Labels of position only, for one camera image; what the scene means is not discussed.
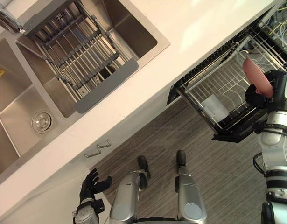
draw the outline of double sink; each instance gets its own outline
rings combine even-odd
[[[82,0],[82,4],[136,61],[137,70],[169,45],[129,0]],[[31,17],[37,7],[39,3],[22,18]],[[5,71],[0,77],[1,183],[84,113],[76,111],[76,101],[26,35],[13,36],[7,31],[0,35],[0,69]]]

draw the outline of white cup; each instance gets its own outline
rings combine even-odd
[[[227,109],[214,94],[206,98],[201,105],[205,113],[216,122],[223,120],[229,115]]]

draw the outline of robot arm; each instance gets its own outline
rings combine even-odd
[[[257,94],[253,84],[245,95],[249,104],[268,112],[267,121],[254,126],[267,185],[268,202],[262,205],[262,224],[287,224],[287,75],[274,70],[266,76],[274,89],[273,98]]]
[[[111,186],[112,178],[109,176],[106,180],[98,181],[97,169],[93,169],[82,182],[80,191],[80,205],[73,213],[74,224],[98,224],[99,213],[104,211],[102,199],[96,200],[95,194],[100,193]]]

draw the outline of faucet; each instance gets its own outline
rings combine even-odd
[[[16,19],[14,19],[2,8],[3,6],[0,4],[0,25],[14,35],[17,33],[22,33],[23,26],[20,25]]]

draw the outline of black glove hand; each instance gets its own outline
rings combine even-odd
[[[252,106],[255,106],[260,109],[266,108],[268,103],[268,98],[262,94],[256,93],[256,86],[251,84],[245,94],[245,100]]]
[[[112,178],[109,176],[106,180],[97,182],[99,180],[97,169],[93,169],[82,182],[80,191],[80,204],[86,198],[95,199],[95,194],[108,189],[112,184]]]

